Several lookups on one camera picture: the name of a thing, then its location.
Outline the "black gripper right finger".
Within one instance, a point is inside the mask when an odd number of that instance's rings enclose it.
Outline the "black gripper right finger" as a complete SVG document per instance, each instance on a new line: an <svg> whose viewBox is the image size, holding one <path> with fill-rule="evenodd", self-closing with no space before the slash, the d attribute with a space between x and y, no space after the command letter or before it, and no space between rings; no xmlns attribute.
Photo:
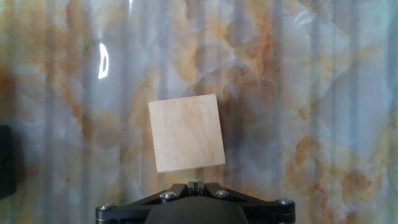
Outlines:
<svg viewBox="0 0 398 224"><path fill-rule="evenodd" d="M196 183L198 196L223 200L237 205L250 222L295 223L295 202L289 199L264 201L226 187L219 183Z"/></svg>

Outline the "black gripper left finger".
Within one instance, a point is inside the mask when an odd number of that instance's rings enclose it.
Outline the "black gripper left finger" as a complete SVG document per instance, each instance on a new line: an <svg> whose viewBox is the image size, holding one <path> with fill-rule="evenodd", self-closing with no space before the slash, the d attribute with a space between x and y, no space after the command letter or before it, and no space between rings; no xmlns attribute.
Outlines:
<svg viewBox="0 0 398 224"><path fill-rule="evenodd" d="M196 182L188 182L187 184L173 184L169 189L127 205L107 203L96 208L96 224L145 223L150 211L154 208L195 194Z"/></svg>

